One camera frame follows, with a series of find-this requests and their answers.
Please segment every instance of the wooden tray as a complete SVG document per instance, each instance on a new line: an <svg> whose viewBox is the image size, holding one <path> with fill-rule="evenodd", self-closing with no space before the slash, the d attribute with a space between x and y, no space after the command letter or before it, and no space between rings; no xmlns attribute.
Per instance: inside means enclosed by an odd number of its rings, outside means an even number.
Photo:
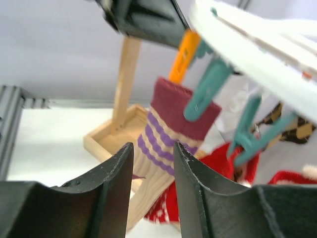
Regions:
<svg viewBox="0 0 317 238"><path fill-rule="evenodd" d="M100 162L109 159L126 142L135 143L146 126L148 111L141 105L134 104L128 108L124 127L118 133L112 134L111 121L97 127L84 137L84 147ZM199 150L196 158L203 157L204 151ZM132 181L131 189L136 192L142 183L141 179Z"/></svg>

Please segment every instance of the red sock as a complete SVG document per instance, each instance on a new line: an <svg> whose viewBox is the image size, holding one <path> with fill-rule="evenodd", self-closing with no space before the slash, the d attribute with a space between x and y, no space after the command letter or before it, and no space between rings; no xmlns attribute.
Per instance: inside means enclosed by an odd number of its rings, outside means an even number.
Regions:
<svg viewBox="0 0 317 238"><path fill-rule="evenodd" d="M211 154L201 158L200 161L228 179L234 180L236 174L237 182L245 186L251 185L255 178L260 154L257 154L246 165L235 169L233 166L234 158L243 150L242 148L237 148L228 160L226 153L229 145L230 142L223 144ZM146 214L145 219L155 223L179 222L175 182L158 198Z"/></svg>
<svg viewBox="0 0 317 238"><path fill-rule="evenodd" d="M307 165L301 173L282 170L277 172L268 184L317 184L317 168Z"/></svg>

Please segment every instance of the beige knit sock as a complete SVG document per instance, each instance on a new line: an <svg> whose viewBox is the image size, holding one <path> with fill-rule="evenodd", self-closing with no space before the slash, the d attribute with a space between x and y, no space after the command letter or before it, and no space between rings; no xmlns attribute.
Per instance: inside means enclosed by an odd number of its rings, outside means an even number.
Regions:
<svg viewBox="0 0 317 238"><path fill-rule="evenodd" d="M155 85L146 128L134 147L133 174L145 179L130 199L127 231L174 181L175 142L180 141L195 154L221 111L211 104L196 122L186 121L183 111L191 96L191 90L163 78Z"/></svg>

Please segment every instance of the wooden post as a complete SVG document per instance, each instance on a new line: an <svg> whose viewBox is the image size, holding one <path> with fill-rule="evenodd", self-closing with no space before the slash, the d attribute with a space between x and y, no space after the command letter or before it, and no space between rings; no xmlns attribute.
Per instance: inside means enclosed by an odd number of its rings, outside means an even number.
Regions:
<svg viewBox="0 0 317 238"><path fill-rule="evenodd" d="M127 36L124 37L117 86L115 90L114 108L110 129L111 134L116 134L125 126L126 112L131 97L140 47L140 39Z"/></svg>

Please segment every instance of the orange clothespin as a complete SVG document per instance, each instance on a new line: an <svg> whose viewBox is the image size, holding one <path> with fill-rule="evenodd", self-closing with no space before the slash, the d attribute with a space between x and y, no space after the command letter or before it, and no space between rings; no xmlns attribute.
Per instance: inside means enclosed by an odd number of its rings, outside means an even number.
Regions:
<svg viewBox="0 0 317 238"><path fill-rule="evenodd" d="M200 43L200 36L188 29L180 45L169 79L174 83L182 83L185 72L190 65Z"/></svg>
<svg viewBox="0 0 317 238"><path fill-rule="evenodd" d="M307 81L310 81L312 79L312 75L310 73L303 71L302 78L306 79Z"/></svg>

